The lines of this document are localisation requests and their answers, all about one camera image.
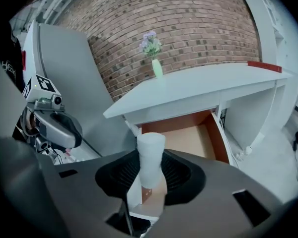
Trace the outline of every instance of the white desk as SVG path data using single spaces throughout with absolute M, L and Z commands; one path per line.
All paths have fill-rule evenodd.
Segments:
M 177 71 L 144 81 L 104 112 L 124 115 L 131 124 L 183 116 L 226 106 L 226 127 L 242 148 L 258 142 L 278 112 L 284 85 L 292 75 L 223 63 Z

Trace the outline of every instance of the white wall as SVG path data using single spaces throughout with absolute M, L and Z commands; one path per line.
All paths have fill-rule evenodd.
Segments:
M 23 80 L 24 83 L 27 84 L 35 73 L 36 67 L 38 67 L 38 62 L 36 61 L 37 55 L 35 52 L 37 51 L 37 47 L 34 46 L 33 38 L 36 38 L 37 34 L 37 23 L 33 22 L 29 28 L 28 34 L 25 37 L 23 50 L 25 51 L 25 72 L 23 72 Z
M 283 95 L 285 93 L 285 88 L 286 88 L 285 85 L 276 88 L 274 101 L 272 103 L 268 117 L 266 118 L 265 124 L 261 129 L 261 133 L 265 136 L 267 135 L 267 132 L 271 129 L 271 127 L 279 127 L 280 126 L 280 121 L 278 120 L 278 116 L 276 114 L 279 113 Z
M 286 125 L 289 117 L 291 116 L 298 97 L 298 76 L 287 79 L 284 95 L 280 104 L 279 113 L 276 117 L 276 124 L 279 128 Z
M 124 119 L 103 115 L 113 101 L 85 34 L 47 24 L 41 24 L 39 32 L 47 78 L 61 93 L 66 112 L 79 121 L 84 139 L 103 156 L 134 150 L 136 140 Z
M 243 150 L 258 139 L 274 95 L 275 89 L 271 88 L 231 101 L 231 107 L 226 112 L 225 128 Z
M 285 69 L 298 74 L 298 24 L 280 0 L 270 0 L 282 21 L 283 35 L 286 41 Z
M 277 64 L 277 45 L 271 17 L 264 0 L 246 0 L 254 17 L 261 43 L 262 61 Z

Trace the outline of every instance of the flower vase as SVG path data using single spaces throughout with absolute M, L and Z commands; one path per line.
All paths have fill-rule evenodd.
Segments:
M 153 68 L 153 72 L 157 78 L 160 78 L 163 76 L 161 64 L 158 59 L 152 60 L 152 68 Z

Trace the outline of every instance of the white panel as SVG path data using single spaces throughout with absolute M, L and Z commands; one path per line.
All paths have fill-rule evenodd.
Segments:
M 221 92 L 221 101 L 227 101 L 264 91 L 275 86 L 274 81 L 230 88 Z
M 276 93 L 274 96 L 274 100 L 273 100 L 273 104 L 271 106 L 271 109 L 269 111 L 269 114 L 266 118 L 265 124 L 261 129 L 261 133 L 266 136 L 267 132 L 274 126 L 279 126 L 278 120 L 277 120 L 277 114 L 280 111 L 280 105 L 282 102 L 282 98 L 284 95 L 284 91 L 285 91 L 285 86 L 281 86 L 276 88 Z
M 31 84 L 26 84 L 22 94 L 29 103 L 34 103 L 40 98 L 51 99 L 53 94 L 61 95 L 51 80 L 44 77 L 38 80 L 36 74 L 31 77 Z
M 123 118 L 103 116 L 113 100 L 86 36 L 71 29 L 40 24 L 40 44 L 47 78 L 61 93 L 66 112 L 79 121 L 91 147 L 103 156 L 133 150 L 135 137 Z
M 217 117 L 216 117 L 216 115 L 213 112 L 212 112 L 212 116 L 213 116 L 214 120 L 216 121 L 216 118 Z M 229 164 L 231 166 L 234 166 L 233 159 L 232 159 L 232 152 L 230 150 L 229 142 L 227 140 L 227 137 L 225 135 L 225 132 L 224 132 L 224 130 L 223 130 L 223 128 L 222 128 L 222 126 L 221 126 L 221 124 L 220 124 L 219 121 L 216 121 L 216 125 L 217 125 L 217 127 L 219 129 L 219 132 L 220 132 L 221 136 L 222 136 L 222 140 L 223 140 L 223 143 L 224 143 L 224 146 L 225 146 L 225 150 L 227 152 L 228 162 L 229 162 Z
M 280 79 L 280 80 L 277 80 L 277 87 L 281 87 L 281 86 L 284 86 L 286 85 L 287 83 L 287 79 Z
M 187 115 L 215 108 L 220 103 L 219 96 L 219 92 L 193 96 L 191 98 L 127 113 L 125 114 L 125 118 L 131 124 L 142 124 Z
M 23 72 L 23 80 L 25 84 L 27 84 L 35 73 L 44 76 L 41 71 L 42 66 L 38 54 L 37 22 L 32 22 L 24 40 L 23 50 L 25 51 L 25 71 Z
M 280 0 L 270 1 L 274 4 L 283 27 L 283 35 L 286 42 L 286 69 L 298 74 L 298 24 Z
M 281 66 L 282 68 L 286 68 L 286 56 L 287 56 L 287 49 L 286 49 L 286 41 L 285 39 L 277 38 L 277 65 Z
M 222 110 L 224 110 L 230 107 L 231 101 L 221 101 L 221 103 L 222 103 Z
M 287 79 L 284 95 L 276 117 L 276 124 L 282 128 L 287 123 L 292 114 L 298 97 L 298 76 Z
M 253 143 L 251 143 L 250 147 L 254 148 L 257 144 L 259 144 L 264 139 L 264 137 L 265 137 L 264 134 L 258 133 Z
M 225 127 L 242 149 L 250 146 L 259 134 L 271 108 L 275 89 L 268 89 L 231 101 Z
M 215 112 L 214 112 L 215 122 L 219 122 L 219 120 L 221 118 L 222 109 L 223 109 L 223 102 L 220 101 L 219 105 L 216 107 Z
M 277 64 L 277 45 L 271 17 L 263 0 L 246 0 L 260 38 L 263 62 Z
M 52 0 L 52 2 L 50 3 L 50 5 L 48 6 L 48 8 L 43 14 L 43 19 L 46 19 L 50 15 L 51 11 L 54 9 L 54 6 L 58 1 L 59 0 Z

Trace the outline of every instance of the desk drawer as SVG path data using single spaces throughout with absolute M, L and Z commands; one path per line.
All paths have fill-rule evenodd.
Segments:
M 228 153 L 218 125 L 205 110 L 185 116 L 141 125 L 142 133 L 158 132 L 166 137 L 165 148 L 229 164 Z

